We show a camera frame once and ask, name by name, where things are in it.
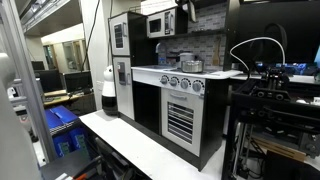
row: oven window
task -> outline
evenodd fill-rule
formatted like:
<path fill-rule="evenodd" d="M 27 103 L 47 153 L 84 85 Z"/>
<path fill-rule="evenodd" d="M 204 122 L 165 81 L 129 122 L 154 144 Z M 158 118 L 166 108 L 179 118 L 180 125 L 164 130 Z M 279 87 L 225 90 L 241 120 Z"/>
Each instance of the oven window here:
<path fill-rule="evenodd" d="M 122 26 L 121 24 L 114 26 L 114 36 L 116 40 L 116 48 L 123 48 Z"/>
<path fill-rule="evenodd" d="M 193 134 L 192 109 L 168 102 L 168 132 L 192 144 Z"/>
<path fill-rule="evenodd" d="M 149 21 L 149 25 L 150 25 L 150 33 L 161 31 L 161 19 Z"/>

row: sink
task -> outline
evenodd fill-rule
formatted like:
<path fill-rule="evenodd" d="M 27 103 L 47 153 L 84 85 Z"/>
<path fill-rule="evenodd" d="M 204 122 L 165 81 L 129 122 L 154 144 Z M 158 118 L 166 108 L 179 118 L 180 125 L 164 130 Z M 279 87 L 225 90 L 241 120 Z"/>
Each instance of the sink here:
<path fill-rule="evenodd" d="M 147 68 L 147 69 L 175 69 L 171 66 L 161 66 L 161 65 L 150 65 L 150 66 L 139 66 L 139 68 Z"/>

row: refrigerator door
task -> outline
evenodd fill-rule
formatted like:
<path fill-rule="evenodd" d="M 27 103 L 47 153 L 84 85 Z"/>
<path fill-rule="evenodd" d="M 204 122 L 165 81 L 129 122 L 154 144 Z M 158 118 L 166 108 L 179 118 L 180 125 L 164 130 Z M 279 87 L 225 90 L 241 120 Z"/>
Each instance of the refrigerator door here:
<path fill-rule="evenodd" d="M 113 69 L 115 74 L 118 111 L 134 120 L 130 58 L 114 57 Z"/>
<path fill-rule="evenodd" d="M 109 21 L 112 54 L 130 56 L 128 14 L 122 14 Z"/>

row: play kitchen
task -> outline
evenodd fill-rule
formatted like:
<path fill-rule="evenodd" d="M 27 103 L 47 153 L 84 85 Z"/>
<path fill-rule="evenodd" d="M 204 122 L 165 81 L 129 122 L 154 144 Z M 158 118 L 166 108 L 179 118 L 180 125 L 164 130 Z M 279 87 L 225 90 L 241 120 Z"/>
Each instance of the play kitchen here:
<path fill-rule="evenodd" d="M 212 29 L 224 24 L 225 9 L 222 3 L 205 7 L 205 15 L 195 11 L 196 23 L 181 7 L 109 21 L 119 117 L 199 170 L 221 146 L 226 79 L 239 74 L 212 69 L 222 68 L 213 59 L 223 59 L 226 36 Z M 212 34 L 190 33 L 203 27 Z"/>

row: microwave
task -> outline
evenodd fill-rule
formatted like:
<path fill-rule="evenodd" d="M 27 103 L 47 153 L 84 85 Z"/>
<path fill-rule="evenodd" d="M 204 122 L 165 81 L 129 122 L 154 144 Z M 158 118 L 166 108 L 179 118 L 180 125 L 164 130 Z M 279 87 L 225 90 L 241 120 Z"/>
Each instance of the microwave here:
<path fill-rule="evenodd" d="M 149 38 L 173 36 L 188 32 L 188 14 L 181 7 L 174 7 L 151 14 L 147 18 Z"/>

